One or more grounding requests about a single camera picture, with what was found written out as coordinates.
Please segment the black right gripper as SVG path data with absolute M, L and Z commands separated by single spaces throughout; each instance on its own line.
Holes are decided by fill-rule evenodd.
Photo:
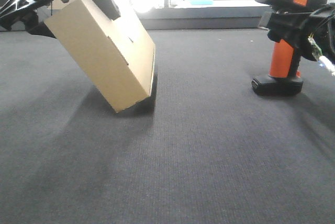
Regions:
M 269 29 L 267 36 L 275 42 L 276 61 L 292 59 L 295 51 L 307 60 L 317 61 L 319 47 L 334 62 L 334 4 L 322 5 L 312 13 L 265 12 L 262 27 Z

